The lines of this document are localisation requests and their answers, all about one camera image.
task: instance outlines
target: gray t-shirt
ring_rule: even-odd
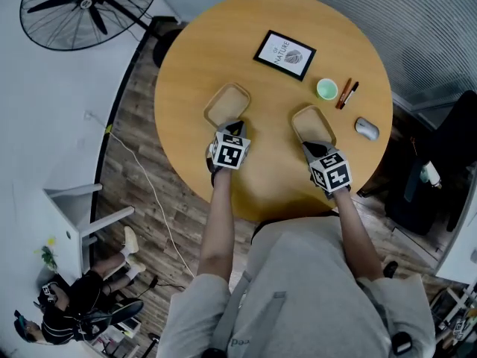
[[[281,291],[286,301],[262,357],[392,357],[390,333],[397,331],[407,332],[413,342],[412,351],[401,357],[434,353],[434,327],[420,277],[358,279],[382,306],[387,328],[345,262],[338,218],[263,227],[253,240],[247,272],[254,279],[238,312],[229,358],[244,356],[272,294]],[[226,281],[212,274],[197,276],[174,295],[157,357],[200,357],[229,297]]]

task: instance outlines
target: silver mouse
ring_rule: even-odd
[[[369,140],[376,140],[379,138],[379,129],[363,117],[358,118],[355,124],[355,129]]]

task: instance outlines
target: framed picture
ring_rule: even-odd
[[[315,52],[290,37],[268,31],[253,59],[303,81]]]

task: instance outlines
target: green cup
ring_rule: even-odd
[[[316,93],[318,97],[331,101],[338,96],[338,87],[333,80],[323,78],[316,85]]]

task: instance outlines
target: floor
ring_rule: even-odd
[[[147,170],[163,205],[174,241],[192,271],[195,271],[198,266],[200,238],[208,204],[197,197],[177,176],[157,136],[154,124],[154,89],[158,68],[152,61],[155,42],[156,40],[152,38],[147,41],[136,62],[114,121],[113,133],[134,150]],[[396,127],[393,134],[399,139],[399,130]],[[123,222],[115,223],[98,233],[103,240],[99,243],[99,255],[104,256],[118,251],[124,238],[122,228],[126,224],[130,225],[139,239],[138,258],[146,264],[147,271],[136,278],[134,284],[123,291],[124,294],[130,297],[137,296],[148,288],[155,274],[159,277],[159,285],[141,297],[145,302],[145,308],[139,314],[142,328],[132,341],[132,345],[140,345],[137,354],[140,357],[150,344],[148,333],[161,334],[167,319],[171,296],[183,290],[174,286],[187,286],[192,277],[174,250],[161,209],[155,202],[142,170],[131,153],[114,139],[108,142],[101,183],[104,188],[98,198],[97,217],[128,205],[133,206],[136,212]],[[388,261],[396,260],[399,263],[397,277],[407,277],[413,273],[421,274],[429,299],[449,284],[455,285],[432,277],[431,269],[392,236],[394,226],[385,218],[384,204],[379,196],[367,199],[356,196],[355,203],[383,266]],[[236,219],[232,282],[238,280],[244,268],[255,226],[255,223]],[[155,357],[155,350],[154,348],[150,353],[150,357]]]

